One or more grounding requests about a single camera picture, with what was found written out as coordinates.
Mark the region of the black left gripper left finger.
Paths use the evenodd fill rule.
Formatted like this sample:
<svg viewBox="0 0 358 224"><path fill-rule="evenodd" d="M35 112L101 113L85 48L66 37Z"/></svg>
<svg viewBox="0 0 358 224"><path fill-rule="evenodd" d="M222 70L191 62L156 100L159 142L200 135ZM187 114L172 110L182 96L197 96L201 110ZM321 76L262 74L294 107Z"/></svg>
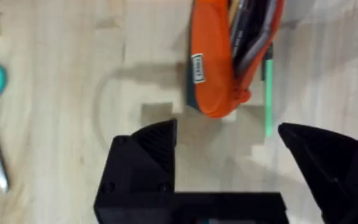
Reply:
<svg viewBox="0 0 358 224"><path fill-rule="evenodd" d="M93 205L98 223L170 223L156 202L174 192L176 143L176 119L113 139Z"/></svg>

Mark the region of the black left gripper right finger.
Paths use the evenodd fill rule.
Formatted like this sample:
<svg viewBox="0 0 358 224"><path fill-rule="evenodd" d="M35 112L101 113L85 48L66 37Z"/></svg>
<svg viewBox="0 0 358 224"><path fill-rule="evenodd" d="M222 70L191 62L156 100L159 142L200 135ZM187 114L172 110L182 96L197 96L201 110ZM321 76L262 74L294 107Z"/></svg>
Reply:
<svg viewBox="0 0 358 224"><path fill-rule="evenodd" d="M358 224L358 139L295 123L280 124L278 133L310 188L323 222Z"/></svg>

